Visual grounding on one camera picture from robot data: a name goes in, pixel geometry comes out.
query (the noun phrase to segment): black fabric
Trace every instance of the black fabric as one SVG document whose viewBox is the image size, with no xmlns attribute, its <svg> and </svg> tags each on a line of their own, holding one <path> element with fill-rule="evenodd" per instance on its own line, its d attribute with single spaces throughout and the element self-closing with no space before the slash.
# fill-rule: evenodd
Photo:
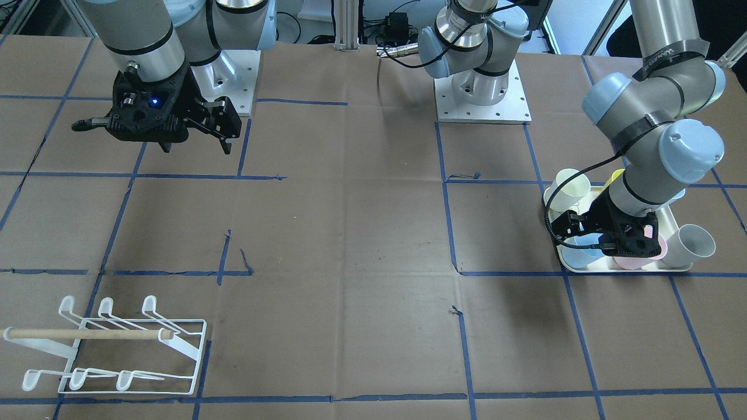
<svg viewBox="0 0 747 420">
<path fill-rule="evenodd" d="M 701 38 L 710 43 L 708 60 L 718 60 L 747 31 L 747 0 L 694 0 Z M 607 41 L 613 57 L 641 57 L 633 17 L 627 18 Z M 732 67 L 747 90 L 747 58 Z"/>
</svg>

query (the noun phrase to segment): gray cup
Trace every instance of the gray cup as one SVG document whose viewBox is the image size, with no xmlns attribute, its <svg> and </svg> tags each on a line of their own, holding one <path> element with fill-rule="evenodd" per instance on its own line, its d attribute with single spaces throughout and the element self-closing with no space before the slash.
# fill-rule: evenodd
<svg viewBox="0 0 747 420">
<path fill-rule="evenodd" d="M 683 225 L 666 240 L 669 251 L 661 260 L 672 268 L 686 268 L 699 259 L 716 252 L 716 242 L 706 229 L 698 225 Z"/>
</svg>

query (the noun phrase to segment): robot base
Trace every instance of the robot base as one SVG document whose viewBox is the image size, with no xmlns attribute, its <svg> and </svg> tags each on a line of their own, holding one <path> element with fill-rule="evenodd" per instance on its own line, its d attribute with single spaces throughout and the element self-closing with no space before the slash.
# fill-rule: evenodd
<svg viewBox="0 0 747 420">
<path fill-rule="evenodd" d="M 251 117 L 259 59 L 260 52 L 252 49 L 223 50 L 218 59 L 192 67 L 192 72 L 205 99 L 227 96 L 240 116 Z"/>
<path fill-rule="evenodd" d="M 451 79 L 435 79 L 438 121 L 442 123 L 523 124 L 532 120 L 524 95 L 524 86 L 516 62 L 511 63 L 509 86 L 499 103 L 490 106 L 473 105 L 459 101 L 451 87 Z"/>
</svg>

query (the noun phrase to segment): black power adapter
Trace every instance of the black power adapter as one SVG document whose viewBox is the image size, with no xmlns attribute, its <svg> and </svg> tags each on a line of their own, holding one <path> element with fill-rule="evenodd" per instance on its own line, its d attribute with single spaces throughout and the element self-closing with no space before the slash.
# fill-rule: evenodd
<svg viewBox="0 0 747 420">
<path fill-rule="evenodd" d="M 409 42 L 407 13 L 390 13 L 384 18 L 384 46 L 402 46 Z"/>
</svg>

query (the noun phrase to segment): white wire rack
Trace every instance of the white wire rack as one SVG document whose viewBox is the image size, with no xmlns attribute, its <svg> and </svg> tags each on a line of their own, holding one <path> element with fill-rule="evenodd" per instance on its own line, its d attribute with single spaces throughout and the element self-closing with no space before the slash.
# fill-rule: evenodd
<svg viewBox="0 0 747 420">
<path fill-rule="evenodd" d="M 75 304 L 73 296 L 66 296 L 60 303 L 58 314 L 78 326 L 77 330 L 21 330 L 13 327 L 5 329 L 3 337 L 5 340 L 28 348 L 41 350 L 55 356 L 67 359 L 63 371 L 49 369 L 29 369 L 26 371 L 22 388 L 31 391 L 37 387 L 39 379 L 44 375 L 60 377 L 59 393 L 62 394 L 168 394 L 168 395 L 191 395 L 194 393 L 197 382 L 199 367 L 202 364 L 202 354 L 205 348 L 205 331 L 207 322 L 204 319 L 169 319 L 156 312 L 155 296 L 148 296 L 143 300 L 142 319 L 124 319 L 111 313 L 114 300 L 106 297 L 99 305 L 98 317 L 81 317 L 76 315 L 72 308 Z M 182 326 L 193 325 L 191 332 Z M 65 345 L 55 339 L 74 339 L 72 345 Z M 158 340 L 182 356 L 186 356 L 194 363 L 192 375 L 168 374 L 144 370 L 122 370 L 111 371 L 94 367 L 73 368 L 78 349 L 82 339 L 114 339 L 121 340 L 117 343 L 129 343 L 137 345 L 144 340 Z M 199 345 L 192 345 L 199 340 Z M 116 378 L 115 389 L 104 389 L 96 391 L 81 390 L 89 378 Z M 189 382 L 188 391 L 158 390 L 158 391 L 131 391 L 133 381 L 165 381 L 177 383 L 176 388 L 183 389 L 183 383 Z"/>
</svg>

